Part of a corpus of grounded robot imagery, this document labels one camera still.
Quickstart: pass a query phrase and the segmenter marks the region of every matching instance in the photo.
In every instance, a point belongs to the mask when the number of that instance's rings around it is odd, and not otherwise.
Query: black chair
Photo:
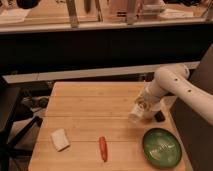
[[[31,156],[32,151],[15,148],[16,144],[23,138],[28,130],[37,123],[39,126],[42,119],[34,117],[18,134],[8,142],[12,125],[17,120],[33,117],[33,112],[21,104],[22,90],[17,86],[9,86],[0,77],[0,170],[9,170],[10,158],[18,156]]]

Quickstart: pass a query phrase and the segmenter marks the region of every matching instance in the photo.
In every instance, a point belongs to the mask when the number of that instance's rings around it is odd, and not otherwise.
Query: carrot
[[[106,144],[105,137],[99,138],[99,147],[100,147],[101,157],[102,157],[103,161],[107,162],[108,150],[107,150],[107,144]]]

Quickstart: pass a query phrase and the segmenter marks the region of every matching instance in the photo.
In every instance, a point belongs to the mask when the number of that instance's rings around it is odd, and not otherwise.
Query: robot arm
[[[130,114],[138,121],[150,119],[160,110],[160,100],[171,92],[213,125],[213,96],[192,85],[185,65],[170,65],[157,69],[154,80],[140,93]]]

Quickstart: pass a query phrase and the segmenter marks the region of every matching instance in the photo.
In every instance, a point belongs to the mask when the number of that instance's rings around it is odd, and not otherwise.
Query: wooden table
[[[156,171],[143,155],[144,133],[161,127],[174,130],[168,109],[162,103],[166,121],[143,121],[135,125],[128,115],[143,88],[142,82],[58,82],[47,107],[30,171]],[[64,128],[71,146],[57,152],[51,132]],[[105,136],[108,162],[100,156],[98,139]],[[185,160],[173,171],[186,170]]]

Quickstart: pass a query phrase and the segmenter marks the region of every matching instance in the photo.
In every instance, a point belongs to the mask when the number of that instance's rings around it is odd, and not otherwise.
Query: floor
[[[45,113],[45,109],[41,109],[35,113],[35,116],[43,117],[44,113]],[[16,135],[16,133],[19,130],[21,130],[30,120],[31,119],[15,122],[12,128],[10,138]],[[39,127],[35,124],[31,128],[31,130],[25,135],[23,140],[21,140],[21,142],[17,145],[17,147],[33,150],[38,133],[39,133]],[[30,162],[30,157],[21,157],[15,160],[10,160],[9,171],[27,171],[29,162]]]

